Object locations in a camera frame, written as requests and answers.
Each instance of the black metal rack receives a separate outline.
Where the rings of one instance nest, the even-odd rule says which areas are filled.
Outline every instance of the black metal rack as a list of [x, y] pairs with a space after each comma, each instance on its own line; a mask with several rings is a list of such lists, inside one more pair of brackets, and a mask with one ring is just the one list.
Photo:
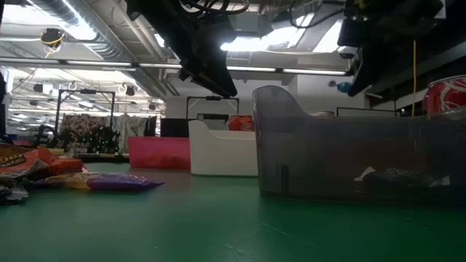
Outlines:
[[[65, 98], [64, 101], [61, 100], [61, 95], [64, 93], [64, 92], [68, 92], [69, 95]], [[57, 117], [55, 118], [55, 131], [58, 132], [58, 120], [60, 118], [60, 106], [61, 106], [61, 103], [62, 102], [65, 102], [66, 99], [74, 94], [75, 92], [79, 92], [83, 95], [96, 95], [97, 93], [99, 94], [110, 94], [111, 95], [111, 111], [110, 111], [110, 128], [112, 127], [112, 124], [113, 124], [113, 119], [114, 119], [114, 108], [115, 108], [115, 92], [111, 92], [111, 91], [97, 91], [97, 90], [79, 90], [79, 91], [76, 91], [76, 90], [59, 90], [58, 91], [58, 104], [57, 104]]]

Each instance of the green floor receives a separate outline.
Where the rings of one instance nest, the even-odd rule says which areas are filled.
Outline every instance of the green floor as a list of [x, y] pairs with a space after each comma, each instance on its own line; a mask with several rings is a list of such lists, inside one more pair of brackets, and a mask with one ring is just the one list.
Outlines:
[[[127, 172], [127, 164], [89, 164]], [[0, 207], [0, 261], [465, 261], [466, 211], [261, 196], [254, 178], [133, 170], [142, 194], [31, 192]]]

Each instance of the black cable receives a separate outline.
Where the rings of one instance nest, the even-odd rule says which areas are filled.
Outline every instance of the black cable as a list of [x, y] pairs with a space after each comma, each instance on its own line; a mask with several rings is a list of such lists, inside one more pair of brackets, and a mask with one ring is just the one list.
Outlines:
[[301, 26], [301, 25], [297, 25], [293, 19], [293, 8], [294, 8], [294, 5], [296, 4], [296, 0], [293, 0], [293, 2], [291, 2], [291, 5], [290, 5], [290, 8], [288, 9], [288, 16], [290, 18], [290, 24], [296, 28], [313, 28], [315, 27], [316, 25], [319, 25], [323, 22], [325, 22], [327, 19], [331, 18], [331, 17], [334, 17], [335, 15], [338, 15], [340, 13], [343, 12], [343, 9], [338, 9], [336, 10], [335, 12], [332, 12], [328, 15], [326, 15], [325, 17], [322, 17], [321, 19], [319, 19], [318, 21], [312, 23], [312, 24], [309, 24], [309, 25], [306, 25], [306, 26]]
[[232, 11], [226, 11], [226, 8], [228, 7], [229, 1], [224, 1], [224, 4], [222, 5], [222, 8], [220, 9], [213, 9], [209, 7], [204, 7], [198, 3], [193, 2], [192, 0], [186, 0], [186, 2], [191, 6], [191, 7], [196, 7], [199, 10], [212, 13], [212, 14], [223, 14], [223, 15], [238, 15], [241, 14], [242, 12], [246, 12], [249, 9], [249, 0], [245, 0], [245, 6], [242, 9], [238, 10], [232, 10]]

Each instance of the plastic bag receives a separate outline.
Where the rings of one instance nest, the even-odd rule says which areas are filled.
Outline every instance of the plastic bag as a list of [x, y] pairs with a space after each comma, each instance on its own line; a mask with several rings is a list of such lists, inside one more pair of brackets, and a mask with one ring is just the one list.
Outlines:
[[92, 190], [142, 191], [162, 185], [163, 182], [149, 180], [135, 175], [116, 173], [79, 172], [56, 175], [35, 182], [36, 187], [65, 187]]
[[82, 161], [79, 159], [59, 159], [45, 147], [30, 150], [0, 145], [0, 178], [21, 181], [23, 178], [38, 180], [53, 175], [81, 172]]

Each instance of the red and white object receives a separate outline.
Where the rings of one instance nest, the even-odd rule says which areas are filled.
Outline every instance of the red and white object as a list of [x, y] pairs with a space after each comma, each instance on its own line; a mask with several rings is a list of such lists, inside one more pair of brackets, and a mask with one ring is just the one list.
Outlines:
[[428, 88], [422, 104], [429, 114], [466, 106], [466, 75], [437, 80]]
[[250, 115], [230, 116], [226, 125], [230, 131], [254, 131], [253, 116]]

